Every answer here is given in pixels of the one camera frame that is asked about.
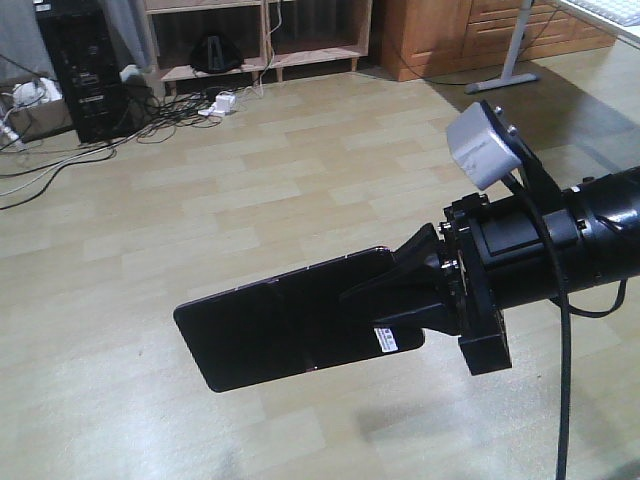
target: black smartphone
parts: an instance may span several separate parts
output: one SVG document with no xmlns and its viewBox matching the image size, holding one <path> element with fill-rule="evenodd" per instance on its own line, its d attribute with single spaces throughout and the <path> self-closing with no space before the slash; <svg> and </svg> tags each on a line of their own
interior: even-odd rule
<svg viewBox="0 0 640 480">
<path fill-rule="evenodd" d="M 224 392 L 419 348 L 421 328 L 374 328 L 340 294 L 395 265 L 378 247 L 176 308 L 173 316 L 207 385 Z"/>
</svg>

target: white adapter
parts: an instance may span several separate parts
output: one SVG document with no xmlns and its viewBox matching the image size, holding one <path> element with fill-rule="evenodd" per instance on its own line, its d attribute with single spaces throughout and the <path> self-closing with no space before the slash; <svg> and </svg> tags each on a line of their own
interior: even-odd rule
<svg viewBox="0 0 640 480">
<path fill-rule="evenodd" d="M 11 145 L 13 145 L 18 151 L 23 151 L 27 147 L 24 146 L 20 136 L 14 132 L 9 125 L 0 120 L 0 136 L 6 135 Z"/>
<path fill-rule="evenodd" d="M 216 95 L 216 101 L 206 110 L 198 110 L 198 114 L 203 117 L 211 115 L 215 117 L 224 117 L 233 110 L 236 104 L 236 96 L 233 93 L 219 93 Z"/>
</svg>

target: cardboard box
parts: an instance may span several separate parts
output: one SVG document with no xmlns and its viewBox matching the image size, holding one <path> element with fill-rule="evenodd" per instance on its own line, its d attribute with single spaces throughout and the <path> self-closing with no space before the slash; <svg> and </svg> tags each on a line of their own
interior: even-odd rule
<svg viewBox="0 0 640 480">
<path fill-rule="evenodd" d="M 33 75 L 10 78 L 3 82 L 6 86 L 1 86 L 0 92 L 12 93 L 13 85 L 30 82 L 33 78 Z M 1 95 L 0 98 L 5 109 L 13 106 L 10 96 Z M 21 135 L 23 142 L 58 135 L 73 129 L 64 100 L 16 110 L 9 116 L 8 123 L 18 135 Z"/>
</svg>

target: metal desk leg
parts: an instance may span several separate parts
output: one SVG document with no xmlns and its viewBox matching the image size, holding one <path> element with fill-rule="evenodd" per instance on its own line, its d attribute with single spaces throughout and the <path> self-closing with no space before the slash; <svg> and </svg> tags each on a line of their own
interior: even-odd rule
<svg viewBox="0 0 640 480">
<path fill-rule="evenodd" d="M 518 83 L 533 82 L 538 80 L 537 75 L 533 73 L 525 73 L 522 75 L 513 75 L 513 67 L 518 60 L 518 53 L 520 51 L 520 44 L 522 43 L 522 36 L 527 22 L 531 16 L 531 6 L 533 0 L 523 0 L 520 12 L 518 13 L 518 21 L 516 22 L 516 28 L 511 36 L 511 43 L 509 44 L 509 51 L 507 52 L 507 58 L 502 67 L 502 75 L 495 80 L 488 80 L 486 82 L 470 83 L 466 86 L 466 93 L 477 93 L 483 90 L 491 90 L 493 88 L 506 87 L 508 85 L 517 85 Z"/>
</svg>

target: sticker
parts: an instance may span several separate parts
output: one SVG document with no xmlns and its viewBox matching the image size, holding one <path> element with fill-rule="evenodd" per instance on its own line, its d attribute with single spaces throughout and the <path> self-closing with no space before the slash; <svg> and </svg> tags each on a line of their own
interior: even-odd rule
<svg viewBox="0 0 640 480">
<path fill-rule="evenodd" d="M 81 98 L 78 103 L 99 102 L 101 100 L 104 100 L 104 95 L 94 95 L 93 97 Z"/>
<path fill-rule="evenodd" d="M 384 353 L 397 352 L 398 345 L 396 345 L 396 339 L 393 338 L 393 332 L 390 328 L 374 328 L 376 337 L 378 337 L 378 343 Z"/>
</svg>

